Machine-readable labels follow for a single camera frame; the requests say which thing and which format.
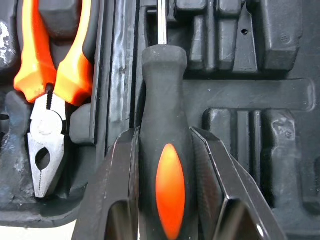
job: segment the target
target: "tool case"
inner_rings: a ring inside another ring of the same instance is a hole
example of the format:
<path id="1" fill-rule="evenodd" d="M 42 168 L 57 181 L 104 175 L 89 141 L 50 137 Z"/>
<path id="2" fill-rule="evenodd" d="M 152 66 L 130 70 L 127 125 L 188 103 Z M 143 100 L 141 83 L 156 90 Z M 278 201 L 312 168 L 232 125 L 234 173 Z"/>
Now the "tool case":
<path id="1" fill-rule="evenodd" d="M 0 9 L 0 224 L 57 227 L 76 219 L 88 180 L 118 136 L 141 125 L 142 51 L 157 43 L 157 1 L 100 0 L 91 102 L 73 112 L 72 154 L 55 193 L 41 200 L 26 148 L 32 105 L 12 92 L 21 63 L 20 2 L 4 0 Z M 224 142 L 290 240 L 320 238 L 319 4 L 169 1 L 168 44 L 187 52 L 189 125 Z M 59 63 L 70 44 L 56 38 L 51 52 Z"/>

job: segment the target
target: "pliers handle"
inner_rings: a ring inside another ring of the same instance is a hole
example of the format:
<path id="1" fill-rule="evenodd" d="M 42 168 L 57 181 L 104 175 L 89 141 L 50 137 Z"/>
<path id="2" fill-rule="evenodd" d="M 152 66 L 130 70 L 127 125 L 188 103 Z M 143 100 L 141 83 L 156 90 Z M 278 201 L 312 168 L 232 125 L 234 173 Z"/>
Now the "pliers handle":
<path id="1" fill-rule="evenodd" d="M 50 37 L 39 12 L 39 0 L 24 0 L 22 7 L 23 48 L 21 68 L 14 88 L 24 93 L 29 103 L 46 93 L 48 84 L 54 94 L 80 106 L 92 94 L 94 54 L 99 15 L 98 0 L 82 0 L 77 35 L 65 59 L 55 69 L 50 52 Z"/>

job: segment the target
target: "screwdriver handle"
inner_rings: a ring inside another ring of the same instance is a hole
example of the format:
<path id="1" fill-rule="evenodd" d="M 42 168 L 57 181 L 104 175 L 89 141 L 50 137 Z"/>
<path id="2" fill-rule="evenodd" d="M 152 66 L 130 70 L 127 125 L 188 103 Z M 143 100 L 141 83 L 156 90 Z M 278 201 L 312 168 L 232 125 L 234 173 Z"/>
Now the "screwdriver handle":
<path id="1" fill-rule="evenodd" d="M 183 105 L 186 67 L 186 52 L 177 46 L 155 45 L 142 53 L 139 187 L 147 239 L 189 239 L 182 235 L 196 214 L 194 152 Z"/>

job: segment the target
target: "metal jaw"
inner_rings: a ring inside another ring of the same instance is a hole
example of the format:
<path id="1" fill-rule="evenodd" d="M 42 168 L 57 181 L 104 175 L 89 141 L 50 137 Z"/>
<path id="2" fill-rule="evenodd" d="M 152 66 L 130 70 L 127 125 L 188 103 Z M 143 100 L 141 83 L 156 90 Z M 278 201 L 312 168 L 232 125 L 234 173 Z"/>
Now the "metal jaw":
<path id="1" fill-rule="evenodd" d="M 39 97 L 30 119 L 28 148 L 34 193 L 37 198 L 44 198 L 55 190 L 63 168 L 65 101 L 55 94 L 52 98 L 48 94 Z"/>

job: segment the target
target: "screwdriver shaft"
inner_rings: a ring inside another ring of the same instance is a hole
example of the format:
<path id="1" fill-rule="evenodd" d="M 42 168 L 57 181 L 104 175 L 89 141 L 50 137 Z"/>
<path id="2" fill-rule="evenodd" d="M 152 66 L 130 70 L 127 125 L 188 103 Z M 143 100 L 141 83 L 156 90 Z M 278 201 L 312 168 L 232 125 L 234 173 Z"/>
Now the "screwdriver shaft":
<path id="1" fill-rule="evenodd" d="M 158 44 L 165 45 L 168 42 L 167 37 L 167 0 L 157 0 L 157 30 Z"/>

